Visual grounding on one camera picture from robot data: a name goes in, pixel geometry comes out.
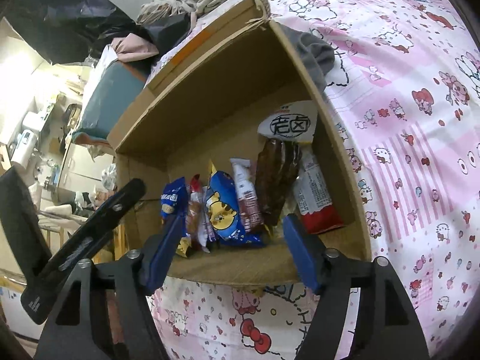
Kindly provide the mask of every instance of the white cabinet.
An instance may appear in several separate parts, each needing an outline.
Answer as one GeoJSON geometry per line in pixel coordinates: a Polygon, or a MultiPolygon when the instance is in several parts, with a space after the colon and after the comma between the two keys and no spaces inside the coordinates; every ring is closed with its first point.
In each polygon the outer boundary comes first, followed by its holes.
{"type": "Polygon", "coordinates": [[[62,172],[58,187],[73,192],[93,192],[93,188],[104,190],[102,182],[73,172],[62,172]]]}
{"type": "Polygon", "coordinates": [[[112,155],[104,154],[95,158],[94,161],[86,147],[71,144],[65,156],[63,171],[73,172],[91,179],[102,180],[102,170],[112,162],[112,155]]]}
{"type": "Polygon", "coordinates": [[[113,156],[104,154],[92,160],[86,147],[71,143],[63,158],[56,200],[59,203],[74,200],[75,192],[104,191],[102,171],[113,162],[113,156]]]}

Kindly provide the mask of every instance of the black garbage bag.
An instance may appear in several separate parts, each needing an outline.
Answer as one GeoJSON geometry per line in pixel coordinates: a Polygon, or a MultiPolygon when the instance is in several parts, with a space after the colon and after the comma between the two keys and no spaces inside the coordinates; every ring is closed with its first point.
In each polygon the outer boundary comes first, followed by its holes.
{"type": "Polygon", "coordinates": [[[189,14],[142,26],[109,0],[14,0],[5,17],[16,32],[52,64],[99,58],[113,38],[129,33],[153,43],[160,55],[190,30],[189,14]]]}

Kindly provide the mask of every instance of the red package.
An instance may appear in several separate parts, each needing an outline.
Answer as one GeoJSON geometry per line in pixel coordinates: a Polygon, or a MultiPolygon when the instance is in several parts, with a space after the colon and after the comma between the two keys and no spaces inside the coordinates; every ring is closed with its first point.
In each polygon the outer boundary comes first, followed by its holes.
{"type": "Polygon", "coordinates": [[[332,205],[325,179],[310,145],[301,146],[300,169],[293,194],[309,234],[323,233],[344,225],[332,205]]]}

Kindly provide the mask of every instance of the pink bedsheet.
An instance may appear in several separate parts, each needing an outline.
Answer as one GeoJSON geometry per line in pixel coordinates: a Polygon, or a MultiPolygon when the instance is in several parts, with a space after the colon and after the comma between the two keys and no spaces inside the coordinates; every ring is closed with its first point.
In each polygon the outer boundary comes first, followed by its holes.
{"type": "MultiPolygon", "coordinates": [[[[193,33],[240,0],[199,19],[193,33]]],[[[335,49],[325,90],[358,179],[374,256],[394,265],[433,354],[480,277],[480,54],[448,0],[269,0],[335,49]]],[[[352,290],[337,352],[348,354],[352,290]]],[[[261,298],[167,278],[151,299],[172,359],[293,359],[316,306],[301,284],[261,298]]]]}

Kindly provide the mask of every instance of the pink cloth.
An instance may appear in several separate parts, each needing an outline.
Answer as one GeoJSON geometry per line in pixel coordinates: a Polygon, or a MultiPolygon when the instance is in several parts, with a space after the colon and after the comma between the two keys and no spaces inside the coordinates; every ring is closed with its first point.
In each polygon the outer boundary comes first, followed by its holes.
{"type": "Polygon", "coordinates": [[[112,48],[121,62],[141,61],[158,54],[154,44],[135,34],[128,34],[125,38],[114,38],[112,48]]]}
{"type": "MultiPolygon", "coordinates": [[[[238,1],[202,17],[160,66],[238,1]]],[[[480,54],[448,0],[269,1],[275,20],[335,49],[325,97],[373,255],[395,267],[433,354],[480,281],[480,54]]],[[[301,284],[266,292],[168,278],[152,313],[172,359],[293,359],[314,296],[301,284]]],[[[356,290],[350,305],[338,359],[350,348],[356,290]]]]}

